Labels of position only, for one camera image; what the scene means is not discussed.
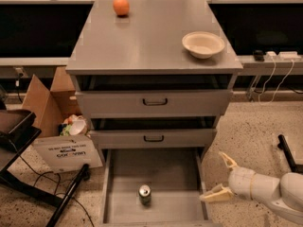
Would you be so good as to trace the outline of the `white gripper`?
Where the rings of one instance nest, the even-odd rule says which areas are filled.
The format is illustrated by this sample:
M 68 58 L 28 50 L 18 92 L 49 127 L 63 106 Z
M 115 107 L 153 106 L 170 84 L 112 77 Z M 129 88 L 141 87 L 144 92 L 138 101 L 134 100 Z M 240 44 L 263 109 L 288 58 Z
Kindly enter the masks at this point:
M 238 167 L 237 162 L 222 151 L 219 155 L 223 158 L 226 167 L 231 170 L 228 177 L 229 187 L 220 183 L 202 194 L 199 197 L 200 201 L 229 201 L 234 195 L 243 200 L 251 200 L 251 182 L 256 172 L 245 167 Z

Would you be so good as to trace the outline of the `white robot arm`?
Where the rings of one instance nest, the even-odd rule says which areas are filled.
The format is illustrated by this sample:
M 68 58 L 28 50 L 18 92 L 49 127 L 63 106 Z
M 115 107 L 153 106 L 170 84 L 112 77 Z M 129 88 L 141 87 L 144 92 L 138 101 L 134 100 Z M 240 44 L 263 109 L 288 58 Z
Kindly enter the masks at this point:
M 239 166 L 226 153 L 219 154 L 230 170 L 228 184 L 216 185 L 200 196 L 200 201 L 229 201 L 238 197 L 258 201 L 276 215 L 296 224 L 303 224 L 303 176 L 289 172 L 281 178 L 258 174 L 253 169 Z

